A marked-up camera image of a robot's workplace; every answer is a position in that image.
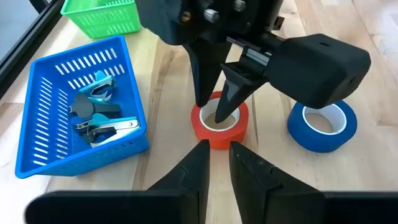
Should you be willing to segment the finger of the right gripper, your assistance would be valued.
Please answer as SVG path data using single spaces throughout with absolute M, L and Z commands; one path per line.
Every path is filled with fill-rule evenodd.
M 194 40 L 183 44 L 190 57 L 190 65 L 198 107 L 207 104 L 221 73 L 221 64 L 226 61 L 231 43 L 214 44 L 206 40 Z
M 265 66 L 257 62 L 221 64 L 226 80 L 216 109 L 215 122 L 220 123 L 232 114 L 259 87 L 268 82 Z

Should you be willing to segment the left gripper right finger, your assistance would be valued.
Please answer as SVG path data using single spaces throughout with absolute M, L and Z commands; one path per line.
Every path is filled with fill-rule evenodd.
M 323 224 L 323 194 L 233 141 L 229 169 L 243 224 Z

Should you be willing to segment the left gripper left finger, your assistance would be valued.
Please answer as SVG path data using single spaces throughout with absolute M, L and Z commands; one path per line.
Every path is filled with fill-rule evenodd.
M 148 224 L 205 224 L 210 184 L 210 143 L 201 140 L 148 188 L 157 194 Z

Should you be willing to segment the red tape roll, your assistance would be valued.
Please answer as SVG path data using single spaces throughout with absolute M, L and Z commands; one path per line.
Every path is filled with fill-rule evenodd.
M 212 149 L 227 150 L 231 141 L 243 142 L 248 128 L 249 110 L 247 105 L 242 103 L 231 114 L 235 119 L 233 124 L 224 129 L 211 128 L 205 120 L 215 113 L 220 97 L 220 91 L 213 92 L 205 106 L 201 108 L 193 106 L 190 117 L 193 130 L 199 140 L 208 139 Z

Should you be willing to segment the blue tape roll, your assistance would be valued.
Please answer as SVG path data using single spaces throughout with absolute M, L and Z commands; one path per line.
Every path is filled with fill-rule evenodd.
M 312 126 L 307 114 L 317 114 L 326 118 L 333 127 L 326 133 Z M 296 103 L 287 119 L 287 129 L 291 137 L 309 151 L 333 152 L 348 142 L 356 133 L 358 122 L 353 109 L 343 100 L 322 109 L 313 109 Z

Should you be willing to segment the black staple remover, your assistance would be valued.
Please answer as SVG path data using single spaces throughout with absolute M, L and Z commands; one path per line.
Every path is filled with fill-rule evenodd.
M 79 118 L 89 118 L 95 113 L 106 116 L 117 116 L 121 112 L 118 104 L 94 103 L 86 95 L 79 93 L 75 95 L 75 101 L 69 107 L 70 113 Z

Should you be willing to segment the green plastic basket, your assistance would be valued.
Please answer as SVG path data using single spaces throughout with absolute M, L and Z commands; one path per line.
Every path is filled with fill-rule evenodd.
M 65 0 L 61 14 L 91 39 L 141 29 L 135 0 Z

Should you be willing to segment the blue plastic basket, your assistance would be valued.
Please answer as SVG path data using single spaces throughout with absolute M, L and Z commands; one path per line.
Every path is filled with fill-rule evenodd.
M 96 72 L 113 78 L 116 119 L 136 119 L 129 133 L 101 133 L 92 147 L 73 128 L 82 122 L 70 107 Z M 147 123 L 126 40 L 117 35 L 35 60 L 30 67 L 15 175 L 76 176 L 148 150 Z

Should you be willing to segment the black table edge rail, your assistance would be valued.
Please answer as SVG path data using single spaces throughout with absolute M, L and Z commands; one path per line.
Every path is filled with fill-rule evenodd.
M 0 57 L 0 99 L 10 89 L 23 68 L 62 17 L 65 0 L 26 0 L 37 13 L 16 43 Z

